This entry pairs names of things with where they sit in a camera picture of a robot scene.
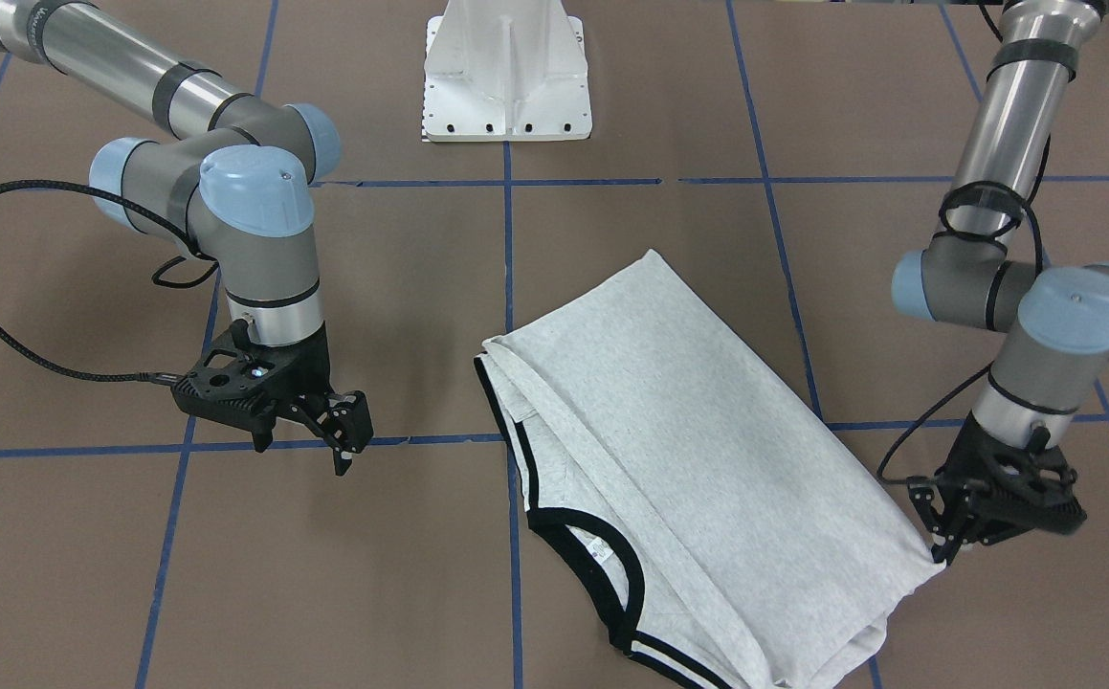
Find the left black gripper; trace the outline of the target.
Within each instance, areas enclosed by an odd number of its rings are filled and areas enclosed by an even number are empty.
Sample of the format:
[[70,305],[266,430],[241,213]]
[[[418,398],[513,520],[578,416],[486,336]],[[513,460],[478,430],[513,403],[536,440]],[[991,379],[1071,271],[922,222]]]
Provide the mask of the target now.
[[913,509],[933,536],[933,563],[952,566],[965,545],[995,545],[1038,528],[1032,505],[1000,480],[997,454],[1008,448],[970,414],[939,470],[910,479]]

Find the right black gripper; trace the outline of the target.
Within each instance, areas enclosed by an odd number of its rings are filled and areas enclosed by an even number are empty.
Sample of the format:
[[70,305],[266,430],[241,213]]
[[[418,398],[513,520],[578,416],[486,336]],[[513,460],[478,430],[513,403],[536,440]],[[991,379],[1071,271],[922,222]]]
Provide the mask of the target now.
[[374,437],[367,396],[362,389],[330,393],[327,327],[306,340],[282,347],[265,347],[250,340],[245,320],[233,323],[233,345],[245,361],[236,371],[236,397],[250,405],[254,453],[265,453],[274,442],[279,417],[314,423],[314,435],[330,449],[334,474],[344,477],[354,458]]

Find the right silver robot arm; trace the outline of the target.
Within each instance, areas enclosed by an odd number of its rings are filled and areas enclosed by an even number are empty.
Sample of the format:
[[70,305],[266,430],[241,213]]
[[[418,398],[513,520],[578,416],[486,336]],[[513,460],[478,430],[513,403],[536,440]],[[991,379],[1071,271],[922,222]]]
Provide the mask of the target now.
[[366,394],[336,392],[322,310],[312,188],[339,165],[339,132],[318,107],[273,105],[182,58],[90,1],[0,1],[0,53],[85,83],[170,135],[121,136],[87,183],[20,180],[17,190],[94,199],[114,222],[165,239],[221,277],[228,327],[187,372],[100,374],[0,341],[67,378],[166,387],[179,411],[247,432],[269,449],[278,421],[330,449],[342,476],[373,440]]

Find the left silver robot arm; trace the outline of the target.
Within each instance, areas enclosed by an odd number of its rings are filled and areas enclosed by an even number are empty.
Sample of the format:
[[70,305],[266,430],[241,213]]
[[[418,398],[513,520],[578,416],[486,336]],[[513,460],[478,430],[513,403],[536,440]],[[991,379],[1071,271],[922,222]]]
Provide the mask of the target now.
[[1006,1],[999,48],[929,244],[903,255],[891,282],[909,317],[1000,333],[943,465],[905,477],[949,566],[971,545],[1028,531],[1072,535],[1087,519],[1061,444],[1109,366],[1109,263],[1054,266],[1032,200],[1080,48],[1105,1]]

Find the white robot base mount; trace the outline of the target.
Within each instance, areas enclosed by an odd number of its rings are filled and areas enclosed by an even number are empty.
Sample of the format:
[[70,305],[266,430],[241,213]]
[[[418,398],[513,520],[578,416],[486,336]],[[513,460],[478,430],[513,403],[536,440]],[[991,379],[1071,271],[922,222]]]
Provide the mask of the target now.
[[592,134],[584,23],[560,1],[449,1],[424,36],[427,143],[561,143]]

